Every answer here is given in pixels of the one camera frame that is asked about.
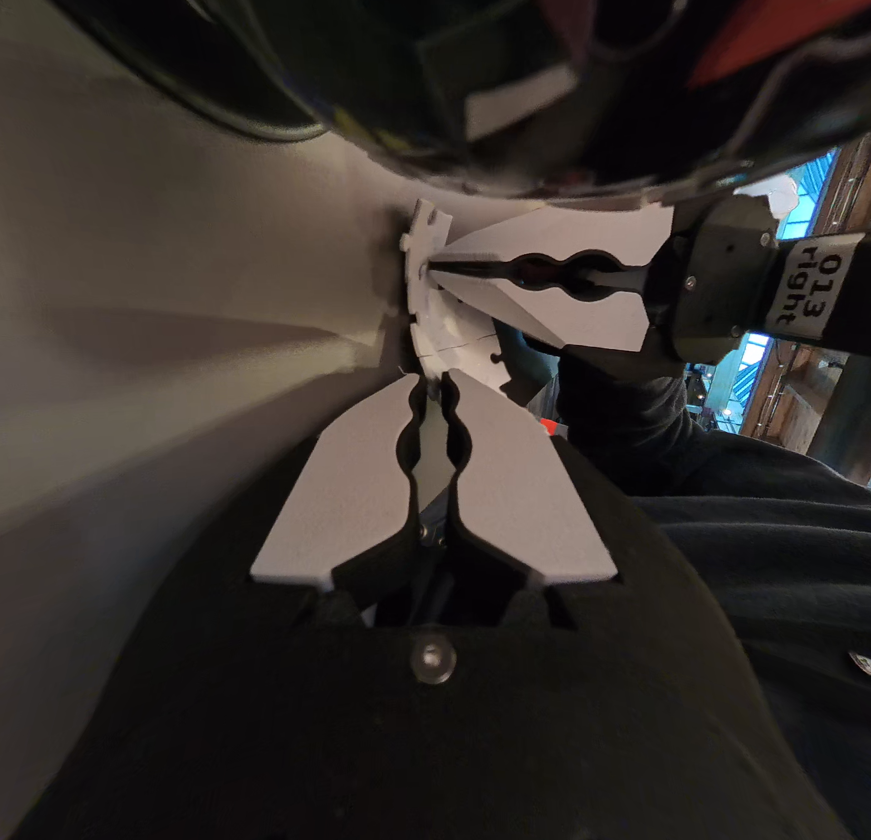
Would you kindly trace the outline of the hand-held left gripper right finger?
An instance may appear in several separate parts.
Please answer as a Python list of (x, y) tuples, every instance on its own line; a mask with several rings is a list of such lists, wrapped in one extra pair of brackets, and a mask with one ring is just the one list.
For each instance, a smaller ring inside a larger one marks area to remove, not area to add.
[(451, 604), (474, 624), (496, 624), (514, 596), (607, 583), (617, 566), (544, 426), (468, 373), (441, 379), (449, 425), (445, 561)]

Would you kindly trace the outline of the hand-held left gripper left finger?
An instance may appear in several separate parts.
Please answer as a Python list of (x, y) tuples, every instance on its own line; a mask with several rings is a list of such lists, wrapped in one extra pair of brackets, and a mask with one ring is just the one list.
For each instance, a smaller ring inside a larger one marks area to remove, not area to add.
[(342, 592), (361, 611), (408, 584), (425, 410), (425, 378), (408, 374), (332, 420), (255, 558), (252, 580)]

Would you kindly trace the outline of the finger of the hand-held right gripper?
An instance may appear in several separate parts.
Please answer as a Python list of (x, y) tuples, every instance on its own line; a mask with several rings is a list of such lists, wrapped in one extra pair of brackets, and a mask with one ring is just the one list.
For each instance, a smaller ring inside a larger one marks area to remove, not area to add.
[(649, 320), (641, 295), (616, 291), (583, 301), (559, 287), (528, 290), (502, 278), (430, 270), (430, 279), (472, 308), (561, 350), (570, 346), (641, 350)]
[(525, 255), (564, 261), (599, 254), (611, 257), (620, 268), (641, 268), (670, 235), (673, 217), (673, 209), (661, 205), (631, 212), (544, 206), (456, 239), (434, 253), (428, 263), (505, 263)]

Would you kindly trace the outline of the joined white puzzle pieces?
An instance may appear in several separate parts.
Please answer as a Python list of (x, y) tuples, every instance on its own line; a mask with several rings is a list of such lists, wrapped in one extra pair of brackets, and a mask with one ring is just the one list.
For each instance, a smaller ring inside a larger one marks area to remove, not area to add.
[(442, 375), (455, 368), (499, 392), (509, 382), (492, 319), (441, 290), (430, 273), (430, 259), (446, 245), (451, 222), (419, 200), (400, 239), (411, 339), (433, 400), (440, 399)]

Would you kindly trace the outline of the colourful puzzle ball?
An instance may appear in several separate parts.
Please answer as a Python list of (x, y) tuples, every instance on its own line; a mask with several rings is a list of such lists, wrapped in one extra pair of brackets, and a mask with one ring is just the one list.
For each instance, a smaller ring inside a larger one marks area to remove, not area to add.
[(409, 178), (566, 206), (731, 191), (869, 130), (869, 0), (203, 0)]

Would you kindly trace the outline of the person's right forearm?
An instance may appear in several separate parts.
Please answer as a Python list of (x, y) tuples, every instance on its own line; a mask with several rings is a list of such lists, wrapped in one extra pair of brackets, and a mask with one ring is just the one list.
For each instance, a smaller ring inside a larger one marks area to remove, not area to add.
[(818, 500), (836, 481), (808, 457), (704, 431), (679, 378), (618, 380), (571, 356), (558, 376), (570, 443), (628, 496)]

